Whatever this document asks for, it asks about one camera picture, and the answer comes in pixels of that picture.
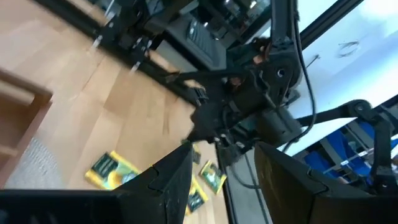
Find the wooden table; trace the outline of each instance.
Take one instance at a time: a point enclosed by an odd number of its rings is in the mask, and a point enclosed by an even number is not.
[[[74,1],[101,19],[91,4]],[[0,67],[53,91],[35,137],[57,160],[65,188],[94,189],[84,173],[106,151],[145,170],[192,128],[191,105],[101,50],[91,51],[92,40],[31,1],[0,1],[0,39]],[[156,53],[152,58],[176,70]],[[216,161],[213,146],[199,147],[202,165]],[[214,195],[199,182],[210,199],[185,223],[227,223],[223,193]]]

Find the metal frame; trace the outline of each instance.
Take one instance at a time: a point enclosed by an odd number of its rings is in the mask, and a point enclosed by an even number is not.
[[[101,26],[98,22],[86,15],[84,12],[75,7],[72,3],[67,0],[34,0],[35,2],[43,5],[69,24],[80,30],[88,37],[95,40],[101,30]],[[310,24],[302,33],[302,48],[308,47],[312,42],[324,34],[329,28],[336,24],[341,18],[352,11],[358,6],[363,0],[338,0],[332,5],[327,11],[325,11],[318,19]],[[117,45],[100,43],[100,47],[104,48],[107,52],[114,55],[118,59],[122,60],[126,65],[133,67],[131,55],[125,53]],[[169,73],[162,67],[150,60],[145,60],[139,67],[139,70],[144,72],[146,75],[153,78],[159,84],[166,87],[171,92],[182,97],[185,101],[195,105],[195,97],[192,93],[192,89],[186,86],[183,82],[176,80],[175,82],[168,83],[165,76]],[[228,211],[229,222],[232,224],[236,223],[235,207],[231,200],[229,192],[229,185],[225,183],[223,186],[223,192]]]

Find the gray carpet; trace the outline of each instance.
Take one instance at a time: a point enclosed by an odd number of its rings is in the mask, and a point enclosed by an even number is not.
[[[57,162],[49,150],[32,139],[8,179],[7,189],[64,189]]]

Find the white wall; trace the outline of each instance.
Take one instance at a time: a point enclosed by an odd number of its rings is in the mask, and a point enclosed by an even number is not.
[[[380,7],[391,7],[378,6],[379,11],[383,11]],[[371,15],[374,9],[372,0],[365,1],[304,51],[306,62],[316,54],[321,56],[308,68],[318,111],[354,99],[368,100],[377,106],[398,94],[397,14],[378,17],[376,13]],[[337,57],[340,44],[355,40],[360,44],[353,55]],[[295,118],[311,113],[304,79],[297,89],[302,97],[289,108]],[[315,125],[287,154],[292,156],[304,150],[350,121],[339,119]]]

